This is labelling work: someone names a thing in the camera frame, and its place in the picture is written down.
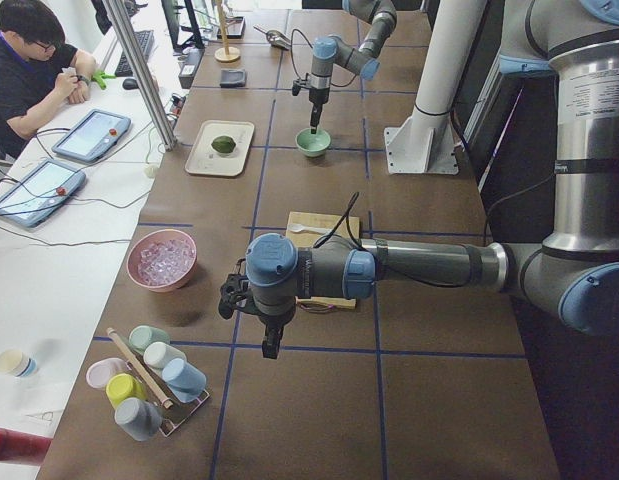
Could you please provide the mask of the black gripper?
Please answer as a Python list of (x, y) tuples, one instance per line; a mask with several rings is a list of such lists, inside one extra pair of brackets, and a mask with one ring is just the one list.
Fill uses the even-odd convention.
[(316, 134), (320, 128), (320, 121), (316, 123), (315, 120), (319, 120), (322, 115), (323, 106), (329, 101), (329, 88), (314, 88), (309, 89), (309, 100), (312, 104), (310, 131), (311, 134)]
[[(264, 325), (264, 340), (262, 342), (262, 354), (264, 358), (279, 356), (280, 339), (283, 336), (284, 327), (293, 320), (296, 312), (296, 299), (284, 298), (282, 303), (266, 304), (256, 299), (254, 305), (257, 309), (256, 316)], [(275, 338), (271, 343), (268, 338)]]

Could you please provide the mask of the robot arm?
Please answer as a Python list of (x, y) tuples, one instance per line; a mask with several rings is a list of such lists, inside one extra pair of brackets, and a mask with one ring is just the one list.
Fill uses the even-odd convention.
[[(467, 20), (452, 27), (460, 1), (440, 1), (413, 113), (385, 129), (390, 173), (440, 172), (432, 166), (487, 1), (469, 1)], [(318, 38), (311, 73), (295, 81), (308, 89), (310, 131), (317, 136), (333, 65), (364, 79), (397, 19), (391, 1), (342, 1), (343, 10), (371, 24), (358, 49), (338, 36)], [(525, 298), (563, 324), (589, 335), (619, 333), (619, 1), (505, 1), (500, 72), (544, 76), (557, 85), (557, 155), (553, 174), (504, 196), (487, 210), (483, 227), (503, 202), (555, 181), (553, 232), (540, 244), (488, 246), (357, 239), (349, 227), (355, 193), (335, 227), (312, 248), (280, 234), (254, 239), (238, 290), (223, 286), (223, 302), (242, 303), (265, 325), (262, 352), (276, 359), (296, 299), (367, 298), (376, 281), (401, 275), (439, 288), (485, 286)]]
[(342, 9), (366, 25), (357, 45), (338, 34), (317, 37), (312, 47), (312, 63), (305, 78), (311, 114), (309, 128), (316, 134), (322, 111), (328, 103), (336, 66), (354, 77), (371, 81), (379, 70), (379, 56), (397, 27), (398, 15), (392, 1), (343, 1)]

